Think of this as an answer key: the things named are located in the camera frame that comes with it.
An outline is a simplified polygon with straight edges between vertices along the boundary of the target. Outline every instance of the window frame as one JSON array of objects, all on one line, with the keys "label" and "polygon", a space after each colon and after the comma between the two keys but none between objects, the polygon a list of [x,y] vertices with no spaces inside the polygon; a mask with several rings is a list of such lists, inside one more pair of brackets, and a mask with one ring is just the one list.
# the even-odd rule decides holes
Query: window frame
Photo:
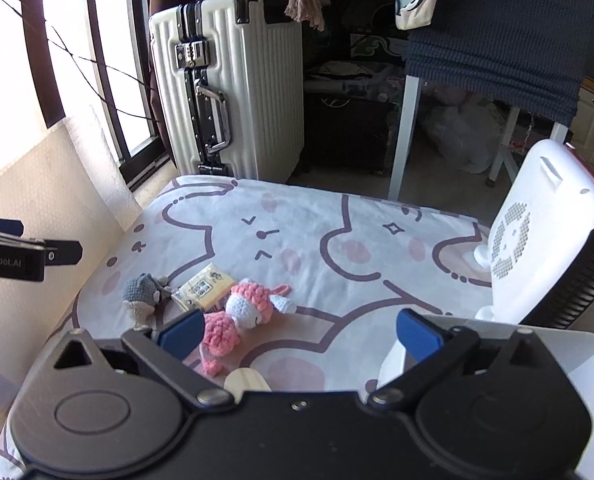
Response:
[{"label": "window frame", "polygon": [[[108,78],[108,69],[104,63],[96,1],[86,0],[86,3],[87,15],[85,22],[92,59],[97,60],[97,63],[93,63],[97,92],[103,99],[104,119],[108,123],[110,134],[117,150],[117,155],[119,156],[118,164],[120,173],[126,184],[131,190],[134,190],[154,171],[165,164],[168,160],[168,155],[166,154],[161,137],[157,132],[157,127],[154,124],[149,88],[145,85],[140,85],[140,93],[144,105],[144,116],[148,118],[151,137],[141,143],[133,153],[130,153],[119,121],[119,114],[115,108],[113,92]],[[137,78],[148,85],[150,54],[148,0],[126,0],[126,4],[128,7],[129,28]],[[44,123],[49,128],[65,118],[66,114],[59,94],[55,70],[50,55],[46,22],[44,21],[43,0],[21,0],[21,14],[24,20],[24,42],[31,76]]]}]

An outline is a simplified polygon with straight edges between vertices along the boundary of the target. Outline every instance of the pink crochet toy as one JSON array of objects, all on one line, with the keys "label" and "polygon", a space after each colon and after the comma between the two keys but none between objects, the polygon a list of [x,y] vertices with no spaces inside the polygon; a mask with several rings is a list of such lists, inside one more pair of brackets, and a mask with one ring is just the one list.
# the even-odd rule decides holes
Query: pink crochet toy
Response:
[{"label": "pink crochet toy", "polygon": [[268,323],[274,309],[283,314],[295,313],[295,302],[283,296],[289,292],[288,285],[270,290],[249,279],[233,286],[225,310],[203,316],[205,329],[199,353],[204,375],[214,377],[221,371],[217,358],[229,354],[239,344],[240,330]]}]

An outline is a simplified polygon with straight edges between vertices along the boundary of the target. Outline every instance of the bed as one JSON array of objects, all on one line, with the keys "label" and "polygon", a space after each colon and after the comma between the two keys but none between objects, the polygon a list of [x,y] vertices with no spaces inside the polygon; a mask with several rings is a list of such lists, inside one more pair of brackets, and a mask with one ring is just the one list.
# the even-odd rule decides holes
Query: bed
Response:
[{"label": "bed", "polygon": [[[473,218],[429,208],[182,176],[108,252],[36,365],[67,330],[116,338],[131,328],[122,307],[126,280],[150,272],[180,286],[212,262],[236,280],[288,284],[299,305],[296,314],[273,316],[245,333],[222,360],[226,372],[216,381],[237,367],[252,367],[273,390],[357,390],[365,396],[376,387],[403,306],[472,318],[492,303],[490,274],[473,257],[487,233]],[[180,313],[171,301],[153,323],[161,326]],[[197,351],[185,363],[201,370]],[[7,425],[0,436],[0,478],[19,477],[22,470]]]}]

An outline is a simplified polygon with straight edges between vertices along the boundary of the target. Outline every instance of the blue gripper pad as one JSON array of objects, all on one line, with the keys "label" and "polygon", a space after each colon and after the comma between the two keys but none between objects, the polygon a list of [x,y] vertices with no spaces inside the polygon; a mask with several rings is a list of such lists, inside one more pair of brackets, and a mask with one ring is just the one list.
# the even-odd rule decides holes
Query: blue gripper pad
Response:
[{"label": "blue gripper pad", "polygon": [[21,236],[24,234],[24,224],[19,220],[0,218],[0,233],[11,236]]},{"label": "blue gripper pad", "polygon": [[192,310],[162,327],[156,343],[183,361],[203,339],[203,311]]},{"label": "blue gripper pad", "polygon": [[447,336],[443,328],[410,308],[403,309],[397,315],[397,339],[417,362],[437,352]]}]

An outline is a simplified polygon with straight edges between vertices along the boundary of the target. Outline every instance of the white suitcase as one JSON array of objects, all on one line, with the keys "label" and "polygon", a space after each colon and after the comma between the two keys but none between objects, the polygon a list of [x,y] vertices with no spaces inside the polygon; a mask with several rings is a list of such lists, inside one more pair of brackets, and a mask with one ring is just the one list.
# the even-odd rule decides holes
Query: white suitcase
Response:
[{"label": "white suitcase", "polygon": [[180,173],[286,182],[293,172],[303,148],[301,27],[285,20],[265,16],[264,0],[203,0],[151,17]]}]

